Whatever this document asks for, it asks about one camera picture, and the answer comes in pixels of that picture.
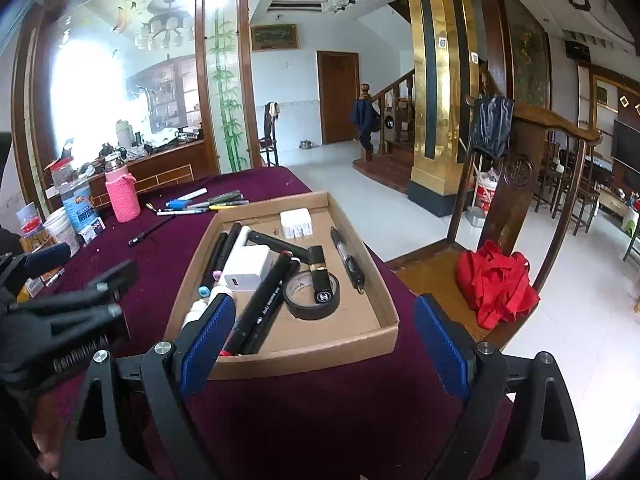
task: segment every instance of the purple tablecloth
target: purple tablecloth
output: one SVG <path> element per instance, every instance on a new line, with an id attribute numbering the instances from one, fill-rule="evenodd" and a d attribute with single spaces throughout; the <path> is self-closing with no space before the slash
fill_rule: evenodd
<path id="1" fill-rule="evenodd" d="M 286 168 L 261 168 L 164 189 L 142 200 L 160 206 L 201 187 L 207 187 L 208 196 L 239 189 L 252 202 L 309 191 Z M 126 224 L 107 218 L 106 231 L 66 265 L 56 292 L 81 288 L 121 261 L 135 259 L 140 277 L 122 300 L 131 341 L 116 353 L 146 352 L 164 334 L 182 277 L 210 220 L 211 214 L 175 219 L 130 248 L 127 241 L 158 218 L 147 209 Z M 417 480 L 440 452 L 462 406 L 444 392 L 415 331 L 414 295 L 374 259 L 400 317 L 393 353 L 292 376 L 209 381 L 188 402 L 226 479 L 339 480 L 364 475 L 369 480 Z M 80 380 L 56 391 L 65 416 L 75 409 Z M 487 474 L 494 462 L 504 434 L 504 420 L 498 422 L 477 475 Z M 158 442 L 147 437 L 157 451 Z M 164 460 L 156 460 L 156 467 L 162 476 L 172 476 Z"/>

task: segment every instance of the black stripe on pillar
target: black stripe on pillar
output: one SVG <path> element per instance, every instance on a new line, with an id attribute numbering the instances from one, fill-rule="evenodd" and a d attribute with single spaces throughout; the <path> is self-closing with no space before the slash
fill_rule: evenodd
<path id="1" fill-rule="evenodd" d="M 471 92 L 469 68 L 469 42 L 466 36 L 465 8 L 462 0 L 453 0 L 453 12 L 458 30 L 458 57 L 460 58 L 460 140 L 468 146 L 469 107 L 465 105 L 465 95 Z M 465 152 L 458 146 L 458 162 L 464 162 Z"/>
<path id="2" fill-rule="evenodd" d="M 420 0 L 422 33 L 427 75 L 427 124 L 424 138 L 424 156 L 436 157 L 436 129 L 438 126 L 438 66 L 436 64 L 436 35 L 433 30 L 431 0 Z"/>

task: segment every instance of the flat screen tv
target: flat screen tv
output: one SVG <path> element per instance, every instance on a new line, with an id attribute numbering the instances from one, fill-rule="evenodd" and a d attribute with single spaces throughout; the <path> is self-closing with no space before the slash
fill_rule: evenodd
<path id="1" fill-rule="evenodd" d="M 630 168 L 640 171 L 640 132 L 616 121 L 613 126 L 611 155 Z"/>

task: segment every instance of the gold pillar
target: gold pillar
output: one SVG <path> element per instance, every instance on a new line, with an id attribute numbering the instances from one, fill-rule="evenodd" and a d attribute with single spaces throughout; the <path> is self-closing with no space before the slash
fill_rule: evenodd
<path id="1" fill-rule="evenodd" d="M 468 138 L 465 93 L 478 95 L 471 0 L 409 0 L 415 64 L 415 154 L 408 196 L 450 214 Z"/>

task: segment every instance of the glass partition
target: glass partition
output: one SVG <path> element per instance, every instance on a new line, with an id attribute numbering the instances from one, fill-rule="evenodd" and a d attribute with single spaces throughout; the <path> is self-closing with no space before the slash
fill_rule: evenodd
<path id="1" fill-rule="evenodd" d="M 220 173 L 251 167 L 238 67 L 238 0 L 205 0 L 209 102 Z"/>
<path id="2" fill-rule="evenodd" d="M 140 144 L 131 160 L 145 144 L 185 142 L 179 128 L 197 131 L 194 12 L 195 0 L 89 0 L 60 17 L 50 87 L 58 153 L 73 139 L 79 167 L 106 143 Z"/>

